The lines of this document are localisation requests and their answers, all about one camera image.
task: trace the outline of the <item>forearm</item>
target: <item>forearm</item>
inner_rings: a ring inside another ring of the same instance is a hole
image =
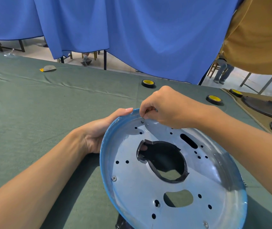
[[[0,188],[0,228],[39,228],[86,151],[75,133]]]
[[[242,123],[217,108],[211,108],[210,113],[212,117],[203,119],[199,130],[228,151],[272,194],[272,134]]]

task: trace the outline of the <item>screw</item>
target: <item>screw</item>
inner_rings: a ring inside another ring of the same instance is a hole
[[[204,227],[205,227],[206,229],[209,228],[209,225],[208,225],[208,223],[207,223],[206,221],[203,221],[203,224],[204,224]]]

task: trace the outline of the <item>round hole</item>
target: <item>round hole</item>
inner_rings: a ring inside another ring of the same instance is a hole
[[[155,200],[155,201],[154,201],[154,205],[155,205],[156,207],[159,207],[159,201],[158,201],[158,200]]]

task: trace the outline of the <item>blue edge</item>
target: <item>blue edge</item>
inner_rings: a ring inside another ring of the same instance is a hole
[[[117,204],[114,202],[114,200],[112,199],[111,197],[111,194],[110,192],[108,191],[108,188],[105,184],[105,180],[106,180],[106,177],[103,173],[103,163],[104,163],[104,158],[103,158],[103,151],[105,151],[105,147],[107,146],[107,142],[109,140],[109,138],[111,137],[111,134],[112,134],[112,131],[114,130],[113,129],[113,126],[120,120],[120,119],[127,119],[127,118],[130,118],[130,117],[135,117],[135,115],[138,115],[138,117],[140,117],[139,115],[139,108],[137,109],[134,109],[133,112],[127,116],[122,116],[122,117],[118,117],[117,119],[115,119],[111,125],[108,127],[107,131],[105,132],[104,134],[104,137],[103,137],[103,141],[102,141],[102,144],[101,144],[101,149],[100,149],[100,170],[101,170],[101,176],[102,176],[102,180],[103,180],[103,184],[104,184],[104,187],[105,187],[105,190],[107,192],[107,195],[109,197],[109,199],[111,200],[111,203],[114,205],[114,207],[117,209],[117,211],[119,212],[119,214],[133,227],[135,228],[135,225],[133,225],[131,222],[129,222],[125,215],[123,214],[123,212],[119,209],[119,207],[117,206]],[[237,174],[241,176],[240,174],[240,171],[237,167],[237,165],[235,164],[233,158],[231,156],[229,156],[232,163],[235,165],[234,166],[234,169],[236,170]],[[242,195],[243,195],[243,202],[247,203],[247,192],[246,192],[246,189],[245,189],[245,186],[243,184],[243,187],[244,189],[242,190]],[[239,224],[239,229],[243,227],[244,223],[245,223],[245,219],[246,219],[246,215],[247,215],[247,204],[243,204],[243,217],[241,218],[240,220],[240,224]]]

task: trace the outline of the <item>left hand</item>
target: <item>left hand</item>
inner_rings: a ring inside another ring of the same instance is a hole
[[[119,108],[111,115],[89,122],[77,129],[82,135],[82,141],[85,145],[86,154],[100,153],[103,136],[110,124],[119,116],[125,116],[133,112],[133,108]]]

